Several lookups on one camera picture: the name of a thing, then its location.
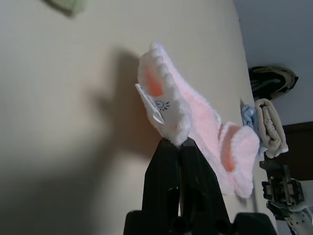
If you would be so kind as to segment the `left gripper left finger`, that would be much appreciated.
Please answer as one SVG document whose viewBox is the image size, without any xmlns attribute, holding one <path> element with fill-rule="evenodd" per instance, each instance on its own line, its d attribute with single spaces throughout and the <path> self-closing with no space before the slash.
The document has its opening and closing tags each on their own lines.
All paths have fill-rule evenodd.
<svg viewBox="0 0 313 235">
<path fill-rule="evenodd" d="M 179 149 L 160 141 L 145 172 L 142 210 L 178 216 L 180 197 Z"/>
</svg>

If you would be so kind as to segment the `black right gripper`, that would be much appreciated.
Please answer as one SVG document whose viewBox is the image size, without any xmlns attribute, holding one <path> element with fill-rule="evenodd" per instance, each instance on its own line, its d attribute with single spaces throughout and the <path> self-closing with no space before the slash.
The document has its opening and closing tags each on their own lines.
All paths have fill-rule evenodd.
<svg viewBox="0 0 313 235">
<path fill-rule="evenodd" d="M 301 183 L 291 177 L 288 165 L 280 165 L 275 161 L 260 161 L 259 167 L 269 175 L 268 180 L 262 182 L 265 199 L 286 206 L 304 202 Z"/>
</svg>

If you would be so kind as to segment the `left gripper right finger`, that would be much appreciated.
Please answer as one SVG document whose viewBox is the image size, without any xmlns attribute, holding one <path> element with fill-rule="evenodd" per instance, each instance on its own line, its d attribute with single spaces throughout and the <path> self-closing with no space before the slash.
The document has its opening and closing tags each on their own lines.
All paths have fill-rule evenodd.
<svg viewBox="0 0 313 235">
<path fill-rule="evenodd" d="M 180 147 L 180 167 L 183 216 L 228 218 L 217 176 L 191 138 Z"/>
</svg>

